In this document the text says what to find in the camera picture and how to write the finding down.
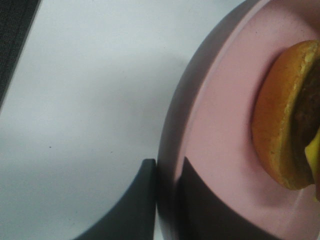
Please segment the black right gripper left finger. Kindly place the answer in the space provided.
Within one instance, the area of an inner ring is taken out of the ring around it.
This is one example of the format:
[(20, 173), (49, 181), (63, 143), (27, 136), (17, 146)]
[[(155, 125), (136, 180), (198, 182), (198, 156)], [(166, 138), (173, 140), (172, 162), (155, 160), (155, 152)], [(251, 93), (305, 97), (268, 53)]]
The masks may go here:
[(78, 240), (152, 240), (156, 215), (156, 161), (144, 159), (112, 209)]

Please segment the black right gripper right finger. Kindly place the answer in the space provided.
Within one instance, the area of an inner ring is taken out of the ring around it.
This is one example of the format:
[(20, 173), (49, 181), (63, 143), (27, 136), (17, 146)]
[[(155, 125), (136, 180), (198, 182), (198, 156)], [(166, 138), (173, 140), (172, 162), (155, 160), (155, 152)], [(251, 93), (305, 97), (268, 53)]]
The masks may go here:
[(185, 158), (176, 188), (176, 225), (180, 240), (276, 240), (228, 207)]

